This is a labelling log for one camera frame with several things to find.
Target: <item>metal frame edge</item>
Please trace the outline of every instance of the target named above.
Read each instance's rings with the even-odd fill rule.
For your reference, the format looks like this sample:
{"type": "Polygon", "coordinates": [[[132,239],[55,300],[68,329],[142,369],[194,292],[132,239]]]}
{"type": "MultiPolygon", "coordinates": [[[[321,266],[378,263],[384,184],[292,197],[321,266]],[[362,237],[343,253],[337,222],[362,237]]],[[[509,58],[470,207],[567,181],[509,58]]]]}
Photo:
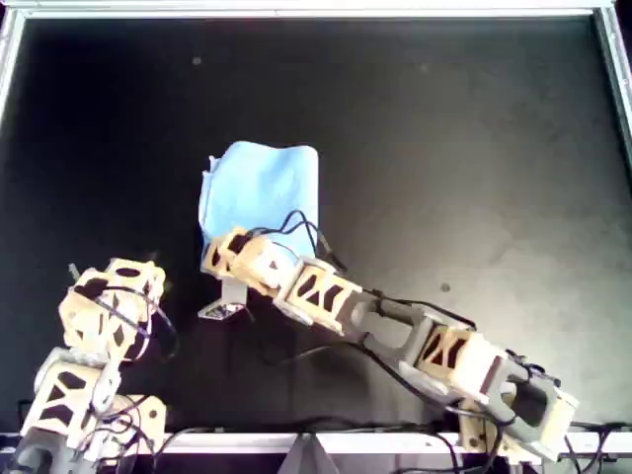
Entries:
{"type": "Polygon", "coordinates": [[[571,10],[609,7],[613,0],[4,0],[9,7],[58,10],[322,11],[571,10]]]}
{"type": "Polygon", "coordinates": [[[24,11],[7,7],[0,30],[0,130],[11,91],[18,51],[26,23],[24,11]]]}
{"type": "Polygon", "coordinates": [[[614,6],[595,15],[597,32],[619,119],[627,165],[632,170],[632,73],[614,6]]]}
{"type": "MultiPolygon", "coordinates": [[[[465,450],[460,445],[458,433],[442,433],[458,454],[465,450]]],[[[18,434],[0,434],[7,439],[18,434]]],[[[321,444],[330,454],[448,454],[443,441],[418,433],[374,434],[317,434],[321,444]]],[[[297,434],[182,434],[165,450],[170,454],[286,454],[297,434]]],[[[599,445],[599,433],[571,432],[568,434],[573,450],[579,455],[593,454],[599,445]]],[[[11,454],[12,446],[0,446],[0,454],[11,454]]],[[[569,449],[563,446],[562,454],[569,449]]],[[[632,433],[612,433],[603,445],[603,453],[619,457],[632,457],[632,433]]]]}

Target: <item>gray bracket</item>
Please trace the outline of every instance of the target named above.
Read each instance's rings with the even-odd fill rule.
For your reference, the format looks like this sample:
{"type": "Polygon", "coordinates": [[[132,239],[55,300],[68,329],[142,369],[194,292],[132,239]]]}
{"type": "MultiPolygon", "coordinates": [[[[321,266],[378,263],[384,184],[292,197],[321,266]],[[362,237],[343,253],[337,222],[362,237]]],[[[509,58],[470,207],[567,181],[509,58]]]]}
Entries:
{"type": "Polygon", "coordinates": [[[339,474],[316,434],[299,434],[277,474],[339,474]]]}
{"type": "Polygon", "coordinates": [[[221,281],[221,296],[197,312],[201,319],[223,321],[241,311],[248,302],[248,285],[235,278],[221,281]]]}
{"type": "Polygon", "coordinates": [[[23,474],[41,471],[50,462],[49,474],[95,474],[97,464],[77,455],[66,446],[66,436],[45,430],[30,429],[22,438],[3,474],[23,474]]]}

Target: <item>gray connector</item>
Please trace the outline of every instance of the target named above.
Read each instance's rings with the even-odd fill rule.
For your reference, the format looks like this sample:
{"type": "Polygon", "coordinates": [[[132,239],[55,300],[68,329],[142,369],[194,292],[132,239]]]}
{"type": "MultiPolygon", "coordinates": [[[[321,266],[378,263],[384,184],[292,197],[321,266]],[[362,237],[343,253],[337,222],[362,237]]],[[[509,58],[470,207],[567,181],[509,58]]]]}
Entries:
{"type": "Polygon", "coordinates": [[[78,455],[75,449],[66,446],[66,437],[45,430],[30,429],[21,439],[12,461],[3,474],[22,474],[41,472],[40,469],[50,463],[49,474],[95,474],[97,464],[78,455]]]}
{"type": "Polygon", "coordinates": [[[450,403],[459,395],[441,381],[416,368],[422,349],[437,324],[452,324],[442,316],[425,312],[421,308],[407,304],[380,299],[367,293],[353,293],[345,302],[337,321],[345,328],[345,336],[352,341],[362,343],[376,353],[382,360],[399,371],[400,375],[421,392],[438,401],[450,403]],[[406,341],[399,347],[389,347],[369,333],[366,325],[370,313],[378,314],[410,328],[406,341]]]}
{"type": "Polygon", "coordinates": [[[221,281],[221,297],[197,312],[201,319],[223,321],[239,312],[248,302],[248,285],[235,278],[221,281]]]}
{"type": "Polygon", "coordinates": [[[525,449],[538,456],[555,458],[557,453],[547,452],[540,442],[544,430],[554,423],[552,417],[559,397],[553,381],[537,372],[529,373],[527,368],[509,358],[497,357],[484,385],[489,403],[483,407],[496,420],[509,424],[505,428],[507,435],[521,441],[525,449]],[[501,397],[502,385],[506,382],[515,385],[515,397],[510,405],[501,397]]]}

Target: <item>wire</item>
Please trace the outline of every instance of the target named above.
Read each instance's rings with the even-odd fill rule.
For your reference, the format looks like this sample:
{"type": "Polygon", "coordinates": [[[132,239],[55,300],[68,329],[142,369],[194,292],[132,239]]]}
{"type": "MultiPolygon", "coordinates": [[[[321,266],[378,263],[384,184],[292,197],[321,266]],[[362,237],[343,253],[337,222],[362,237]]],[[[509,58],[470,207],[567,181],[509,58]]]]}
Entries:
{"type": "Polygon", "coordinates": [[[489,452],[489,455],[485,464],[480,465],[480,466],[471,466],[471,467],[461,467],[458,465],[458,460],[456,458],[454,447],[450,444],[450,442],[447,439],[445,439],[445,437],[443,437],[440,434],[425,433],[425,435],[436,437],[445,443],[445,445],[450,451],[450,459],[452,461],[452,467],[448,467],[448,468],[405,467],[402,469],[397,469],[393,471],[391,474],[424,474],[424,473],[465,474],[465,473],[473,473],[473,472],[476,472],[477,474],[486,474],[494,466],[494,462],[496,461],[496,458],[498,457],[498,451],[501,448],[501,441],[503,439],[503,430],[502,429],[497,430],[496,437],[494,438],[494,444],[492,445],[492,449],[489,452]]]}
{"type": "Polygon", "coordinates": [[[160,318],[167,325],[167,329],[169,329],[169,332],[171,333],[174,339],[174,346],[172,347],[171,351],[167,355],[163,355],[163,360],[164,361],[169,360],[178,353],[178,350],[180,349],[180,337],[178,336],[178,331],[176,331],[176,328],[174,327],[173,323],[171,322],[167,314],[162,310],[162,308],[158,305],[156,301],[151,299],[142,291],[138,291],[137,289],[130,288],[127,286],[106,286],[103,289],[103,291],[124,291],[126,293],[135,294],[136,296],[141,297],[142,299],[144,299],[145,304],[147,305],[147,314],[149,314],[149,305],[153,306],[156,313],[158,313],[160,318]]]}
{"type": "MultiPolygon", "coordinates": [[[[149,317],[149,305],[146,305],[146,306],[147,306],[147,316],[149,317]]],[[[117,460],[117,464],[116,464],[117,468],[115,470],[115,474],[120,473],[121,462],[124,459],[128,460],[131,458],[131,456],[125,456],[125,455],[129,451],[129,449],[134,444],[136,444],[136,452],[133,454],[133,459],[131,459],[130,465],[128,466],[128,469],[127,469],[127,472],[133,471],[133,467],[136,464],[136,459],[138,458],[138,452],[140,451],[140,439],[137,439],[138,437],[143,437],[145,439],[149,452],[153,453],[153,441],[149,439],[147,434],[142,430],[142,416],[140,415],[140,404],[142,404],[145,400],[147,400],[149,398],[149,395],[143,395],[138,400],[135,400],[135,401],[128,395],[122,395],[122,396],[127,399],[127,401],[129,402],[129,405],[125,407],[124,409],[120,410],[118,414],[129,414],[131,410],[135,410],[136,418],[138,420],[138,425],[135,426],[136,433],[134,434],[134,436],[129,440],[127,444],[121,447],[122,448],[121,455],[120,455],[120,459],[117,460]]]]}
{"type": "Polygon", "coordinates": [[[285,220],[283,221],[283,224],[280,225],[279,229],[271,229],[269,227],[255,227],[254,229],[251,229],[248,234],[249,235],[254,235],[254,234],[260,234],[260,235],[269,235],[269,234],[283,234],[283,235],[289,235],[292,232],[294,232],[297,228],[299,228],[301,225],[305,226],[305,230],[307,231],[307,235],[309,237],[309,242],[312,245],[312,249],[314,250],[314,255],[316,255],[318,253],[318,246],[316,244],[316,241],[314,240],[314,237],[312,236],[312,233],[310,231],[310,224],[311,222],[307,219],[307,216],[305,215],[305,213],[300,210],[300,209],[295,209],[289,212],[289,214],[285,217],[285,220]],[[295,224],[293,227],[291,227],[289,230],[285,230],[285,227],[287,226],[287,224],[289,223],[289,220],[292,218],[292,216],[294,214],[299,214],[301,217],[301,221],[297,224],[295,224]]]}
{"type": "Polygon", "coordinates": [[[569,457],[571,458],[576,471],[580,474],[587,474],[591,471],[591,469],[593,469],[593,467],[596,464],[599,464],[599,467],[597,468],[597,472],[598,472],[598,469],[602,468],[601,465],[602,465],[602,459],[603,459],[603,447],[605,446],[605,442],[607,441],[608,437],[613,432],[620,431],[626,428],[632,428],[632,424],[614,422],[614,423],[605,423],[602,425],[598,425],[598,424],[586,423],[586,422],[572,422],[571,427],[580,428],[582,430],[596,431],[599,436],[599,444],[597,445],[596,451],[594,452],[594,454],[591,457],[591,460],[586,465],[586,467],[584,467],[584,469],[582,469],[582,467],[580,466],[577,453],[571,446],[570,440],[568,439],[567,436],[565,438],[566,445],[569,448],[569,457]]]}
{"type": "Polygon", "coordinates": [[[404,377],[402,377],[397,370],[395,370],[393,367],[391,367],[390,365],[388,365],[388,363],[386,363],[385,361],[383,361],[376,353],[374,353],[373,351],[367,349],[365,346],[361,345],[361,344],[357,344],[357,343],[351,343],[348,341],[341,341],[341,342],[335,342],[335,343],[330,343],[330,344],[326,344],[323,346],[318,346],[316,348],[310,349],[308,351],[305,351],[303,353],[300,353],[298,355],[293,355],[292,357],[288,357],[285,359],[282,359],[279,362],[276,362],[275,365],[285,365],[288,363],[293,363],[293,362],[297,362],[299,360],[302,360],[304,358],[310,357],[310,356],[315,356],[321,352],[324,351],[328,351],[331,349],[335,349],[335,348],[352,348],[356,351],[358,351],[359,353],[367,356],[368,358],[370,358],[375,364],[377,364],[382,370],[384,370],[388,375],[390,375],[391,378],[393,378],[396,382],[398,382],[400,385],[402,385],[406,390],[408,390],[409,392],[411,392],[413,395],[415,395],[417,398],[421,399],[423,402],[439,409],[442,411],[446,411],[449,413],[452,413],[454,415],[458,415],[458,416],[462,416],[462,417],[469,417],[469,418],[476,418],[476,419],[482,419],[482,420],[487,420],[491,423],[493,423],[494,425],[496,425],[497,427],[505,427],[508,426],[510,424],[512,424],[514,422],[514,420],[509,420],[508,422],[501,422],[498,420],[493,419],[490,415],[487,415],[483,412],[476,412],[473,410],[465,410],[462,408],[457,408],[457,407],[453,407],[451,405],[443,405],[442,403],[438,402],[437,400],[431,398],[429,395],[426,395],[425,393],[421,392],[420,390],[418,390],[414,385],[412,385],[408,380],[406,380],[404,377]]]}
{"type": "Polygon", "coordinates": [[[582,474],[582,466],[580,466],[580,461],[577,459],[577,453],[573,449],[573,445],[571,444],[571,440],[568,435],[564,436],[564,442],[566,443],[566,447],[569,449],[569,455],[571,457],[571,462],[573,462],[573,466],[575,466],[575,471],[577,474],[582,474]]]}
{"type": "Polygon", "coordinates": [[[180,436],[180,435],[186,435],[186,434],[192,434],[192,433],[209,433],[212,432],[212,429],[209,428],[205,428],[205,427],[194,427],[194,428],[184,428],[183,430],[180,430],[178,432],[173,433],[172,435],[170,435],[165,442],[163,443],[162,446],[160,446],[160,448],[156,451],[156,453],[153,456],[153,462],[151,465],[151,474],[155,474],[157,469],[158,469],[158,462],[160,461],[160,459],[162,458],[163,454],[165,453],[165,450],[167,449],[167,447],[169,447],[170,444],[172,444],[174,442],[174,440],[180,436]]]}
{"type": "Polygon", "coordinates": [[[124,414],[128,414],[129,410],[135,409],[136,410],[136,415],[137,415],[137,419],[138,419],[138,425],[135,425],[133,423],[133,418],[131,419],[131,422],[125,424],[126,425],[126,429],[134,429],[135,433],[132,436],[132,438],[125,444],[121,444],[121,454],[118,456],[112,456],[112,457],[102,457],[99,459],[99,462],[103,463],[105,461],[116,461],[117,462],[117,472],[119,471],[119,464],[123,459],[129,458],[130,456],[126,456],[127,451],[136,444],[136,453],[134,454],[134,461],[133,463],[135,463],[136,457],[138,457],[138,453],[140,450],[140,442],[142,440],[145,441],[145,444],[147,445],[147,449],[149,449],[149,453],[152,457],[154,457],[156,455],[156,451],[154,450],[154,441],[147,435],[147,433],[142,429],[142,417],[140,414],[140,408],[139,405],[142,400],[143,397],[141,397],[140,399],[138,399],[136,402],[134,402],[134,400],[129,397],[128,395],[123,395],[123,397],[125,397],[129,402],[130,405],[128,407],[126,407],[126,411],[125,410],[121,410],[120,413],[124,413],[124,414]]]}
{"type": "Polygon", "coordinates": [[[314,241],[314,238],[312,236],[311,230],[313,230],[316,233],[316,237],[318,239],[318,242],[320,242],[323,245],[323,248],[325,249],[326,257],[329,257],[336,267],[338,267],[343,272],[346,272],[347,271],[347,266],[345,264],[343,264],[341,262],[341,260],[336,256],[336,254],[334,253],[331,245],[329,245],[329,242],[327,241],[327,238],[325,237],[325,234],[323,233],[323,231],[320,230],[318,228],[318,226],[316,226],[316,224],[314,224],[313,222],[309,221],[307,219],[307,216],[305,215],[305,213],[302,210],[300,210],[300,209],[292,210],[285,217],[285,220],[283,221],[283,224],[281,225],[281,227],[279,229],[271,229],[271,228],[268,228],[268,227],[255,227],[255,228],[251,229],[248,232],[248,234],[249,235],[254,235],[254,234],[258,233],[260,235],[269,235],[269,234],[289,235],[289,234],[294,232],[296,229],[298,229],[302,225],[305,226],[305,230],[307,231],[307,235],[309,236],[309,240],[310,240],[310,243],[312,245],[312,249],[314,251],[314,256],[316,256],[318,254],[318,245],[317,245],[317,242],[314,241]],[[300,217],[301,217],[301,221],[298,222],[297,224],[294,224],[289,229],[285,229],[285,227],[289,223],[290,218],[294,214],[299,214],[300,217]]]}
{"type": "Polygon", "coordinates": [[[421,306],[427,306],[431,309],[433,309],[434,311],[436,311],[437,313],[441,313],[444,316],[447,316],[449,318],[452,318],[456,321],[458,321],[459,323],[463,323],[467,326],[469,326],[470,328],[472,328],[474,331],[477,331],[476,328],[476,323],[470,319],[467,319],[464,316],[461,316],[460,314],[456,314],[453,311],[450,311],[449,309],[445,309],[437,304],[434,303],[430,303],[428,301],[424,301],[424,300],[420,300],[420,299],[401,299],[401,298],[392,298],[390,296],[386,296],[384,293],[382,293],[380,290],[378,289],[368,289],[366,290],[367,293],[372,294],[373,296],[377,296],[378,298],[384,298],[384,299],[388,299],[389,301],[394,301],[396,303],[401,303],[401,304],[407,304],[409,306],[412,306],[414,304],[419,304],[421,306]]]}
{"type": "Polygon", "coordinates": [[[140,420],[140,405],[142,405],[149,397],[151,397],[151,395],[143,395],[142,397],[140,397],[138,400],[133,400],[131,397],[129,397],[128,395],[121,395],[122,397],[125,397],[127,400],[129,400],[130,405],[128,405],[127,407],[123,408],[122,410],[118,411],[118,412],[114,412],[114,413],[108,413],[107,415],[105,415],[103,417],[104,420],[108,420],[108,419],[115,419],[120,417],[121,415],[124,414],[128,414],[131,410],[136,410],[136,414],[138,415],[138,420],[140,420]]]}
{"type": "Polygon", "coordinates": [[[22,425],[26,420],[26,417],[24,416],[24,408],[28,405],[33,405],[33,400],[29,400],[26,398],[18,400],[16,411],[18,412],[18,423],[20,424],[20,428],[22,428],[22,425]]]}
{"type": "MultiPolygon", "coordinates": [[[[71,291],[74,291],[77,294],[80,294],[81,296],[83,296],[84,298],[88,298],[88,296],[86,296],[85,294],[83,294],[81,291],[78,291],[76,289],[75,286],[72,286],[70,288],[71,291]]],[[[94,299],[92,298],[88,298],[90,299],[90,301],[94,302],[95,304],[97,304],[98,306],[101,306],[103,309],[105,309],[106,311],[108,311],[110,314],[116,316],[117,318],[119,318],[123,323],[125,323],[127,326],[129,326],[130,328],[132,328],[133,330],[137,331],[143,338],[145,339],[149,339],[151,338],[151,335],[143,328],[141,327],[139,324],[133,322],[131,319],[129,319],[127,316],[125,316],[124,314],[122,314],[120,311],[118,311],[116,308],[114,308],[113,306],[109,305],[108,303],[106,303],[105,301],[103,301],[101,298],[96,297],[94,299]]]]}
{"type": "Polygon", "coordinates": [[[130,427],[133,426],[132,423],[128,423],[128,424],[124,424],[124,425],[125,425],[125,428],[122,431],[115,430],[114,428],[111,428],[111,427],[99,427],[99,428],[94,428],[93,430],[91,430],[81,440],[81,443],[79,444],[81,447],[77,449],[76,458],[79,458],[80,456],[83,456],[88,451],[88,449],[90,449],[90,444],[92,443],[92,441],[93,441],[93,439],[95,437],[95,434],[97,434],[97,433],[108,433],[110,435],[124,435],[125,433],[127,433],[129,431],[130,427]]]}
{"type": "Polygon", "coordinates": [[[290,249],[288,246],[283,245],[283,244],[281,244],[280,242],[277,242],[277,241],[275,241],[275,240],[273,240],[272,242],[273,242],[273,244],[275,244],[275,245],[277,245],[277,246],[279,246],[279,247],[284,248],[287,252],[289,252],[290,254],[292,254],[292,256],[294,257],[294,259],[295,259],[295,260],[298,260],[298,259],[299,259],[298,254],[297,254],[296,252],[294,252],[292,249],[290,249]]]}

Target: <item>black surface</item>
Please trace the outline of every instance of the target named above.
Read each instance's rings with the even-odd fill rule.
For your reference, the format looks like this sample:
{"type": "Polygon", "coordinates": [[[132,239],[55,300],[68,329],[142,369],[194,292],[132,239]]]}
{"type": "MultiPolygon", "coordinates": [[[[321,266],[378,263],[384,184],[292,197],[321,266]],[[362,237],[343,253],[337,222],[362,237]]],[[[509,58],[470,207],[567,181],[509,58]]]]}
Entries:
{"type": "MultiPolygon", "coordinates": [[[[247,318],[197,320],[217,294],[201,170],[240,139],[319,151],[321,224],[358,283],[477,320],[582,418],[629,418],[632,207],[606,84],[588,19],[29,22],[0,136],[0,431],[62,344],[68,263],[112,256],[155,255],[172,284],[182,351],[123,389],[177,423],[419,416],[355,356],[269,368],[247,318]]],[[[272,356],[328,339],[258,306],[272,356]]]]}

